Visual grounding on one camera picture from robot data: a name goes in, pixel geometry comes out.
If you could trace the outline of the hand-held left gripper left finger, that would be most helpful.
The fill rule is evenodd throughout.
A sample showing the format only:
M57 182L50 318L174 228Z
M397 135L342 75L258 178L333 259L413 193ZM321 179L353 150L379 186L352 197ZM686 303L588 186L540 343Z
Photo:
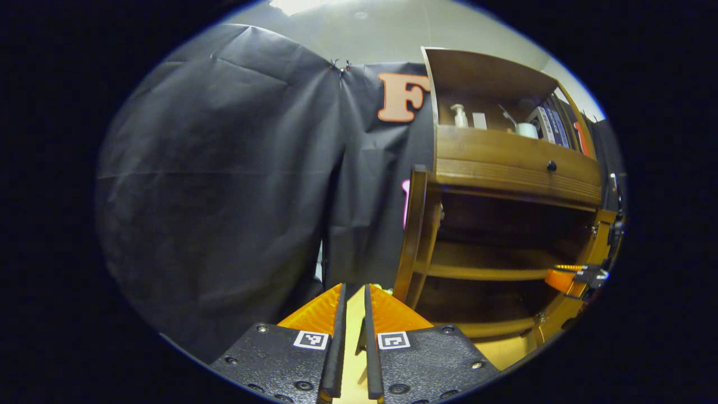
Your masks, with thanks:
M274 403L331 403L341 396L346 312L341 283L279 324L249 327L211 370Z

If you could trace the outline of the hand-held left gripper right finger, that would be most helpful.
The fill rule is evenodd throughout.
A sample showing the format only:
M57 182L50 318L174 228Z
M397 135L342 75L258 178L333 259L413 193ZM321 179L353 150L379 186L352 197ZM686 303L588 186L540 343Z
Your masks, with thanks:
M367 394L379 403L444 403L500 373L456 324L433 325L374 284L365 287Z

